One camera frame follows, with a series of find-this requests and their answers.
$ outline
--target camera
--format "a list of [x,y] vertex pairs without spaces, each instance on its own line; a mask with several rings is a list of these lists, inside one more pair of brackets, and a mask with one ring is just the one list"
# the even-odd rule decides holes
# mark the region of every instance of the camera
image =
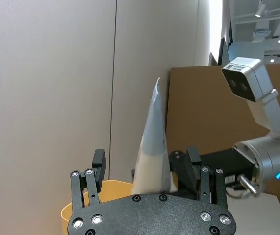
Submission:
[[259,59],[237,57],[222,72],[231,91],[243,99],[256,102],[273,90],[266,67]]

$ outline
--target yellow cup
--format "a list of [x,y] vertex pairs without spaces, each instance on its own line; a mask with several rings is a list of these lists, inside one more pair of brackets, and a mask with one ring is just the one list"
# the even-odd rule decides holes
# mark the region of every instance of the yellow cup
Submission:
[[[117,180],[106,180],[102,183],[102,190],[99,193],[99,199],[102,202],[108,202],[122,197],[131,195],[132,184],[117,181]],[[84,193],[85,205],[89,203],[87,193]],[[61,211],[62,220],[62,232],[63,235],[68,235],[68,223],[72,215],[72,203],[66,205]]]

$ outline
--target white wall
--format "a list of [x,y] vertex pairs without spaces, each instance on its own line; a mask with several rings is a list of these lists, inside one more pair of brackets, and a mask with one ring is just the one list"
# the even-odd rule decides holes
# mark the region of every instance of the white wall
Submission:
[[194,66],[209,64],[210,54],[210,0],[199,0],[197,31],[195,34]]
[[222,13],[223,0],[198,1],[194,66],[209,65],[210,53],[218,61],[222,37]]
[[59,235],[69,173],[109,152],[114,0],[0,0],[0,235]]
[[222,38],[225,38],[226,45],[229,43],[229,30],[230,30],[230,4],[229,0],[223,0],[223,21],[222,21]]
[[158,77],[193,65],[197,0],[118,0],[110,178],[131,180]]
[[265,53],[265,42],[235,42],[229,46],[228,54],[230,61],[237,57],[248,57],[263,60]]

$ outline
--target brown cardboard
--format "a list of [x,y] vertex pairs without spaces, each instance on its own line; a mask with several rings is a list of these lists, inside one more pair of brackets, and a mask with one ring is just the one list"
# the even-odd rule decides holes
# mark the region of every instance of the brown cardboard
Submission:
[[[280,64],[267,70],[280,104]],[[255,123],[246,101],[231,93],[221,66],[204,66],[171,69],[166,132],[169,152],[194,145],[205,154],[269,131]],[[269,182],[266,191],[280,202],[280,181]]]

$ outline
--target bolt head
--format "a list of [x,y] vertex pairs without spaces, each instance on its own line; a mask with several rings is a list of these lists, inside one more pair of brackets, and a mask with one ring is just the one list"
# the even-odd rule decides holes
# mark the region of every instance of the bolt head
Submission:
[[78,229],[78,228],[82,227],[82,225],[83,225],[83,220],[82,219],[76,219],[72,223],[72,227],[75,228],[75,229]]
[[88,175],[90,175],[90,174],[93,173],[93,170],[92,170],[92,169],[87,169],[85,173],[88,174]]
[[102,216],[100,214],[96,214],[92,217],[92,224],[99,224],[102,222]]
[[220,220],[220,222],[222,222],[223,224],[226,224],[226,225],[231,224],[230,218],[229,218],[228,216],[226,216],[226,215],[221,215],[221,216],[219,217],[219,220]]
[[141,201],[141,197],[139,195],[134,195],[132,197],[132,200],[135,201],[135,202],[139,202],[139,201]]
[[161,200],[162,202],[165,202],[165,201],[167,201],[167,196],[165,194],[161,194],[159,196],[159,200]]
[[74,172],[71,173],[71,175],[72,175],[72,176],[78,176],[78,175],[79,175],[79,172],[74,171]]
[[209,222],[209,221],[212,220],[212,217],[211,217],[210,214],[207,213],[207,212],[202,212],[202,213],[200,214],[200,217],[201,217],[201,219],[202,219],[203,221],[205,221],[205,222]]

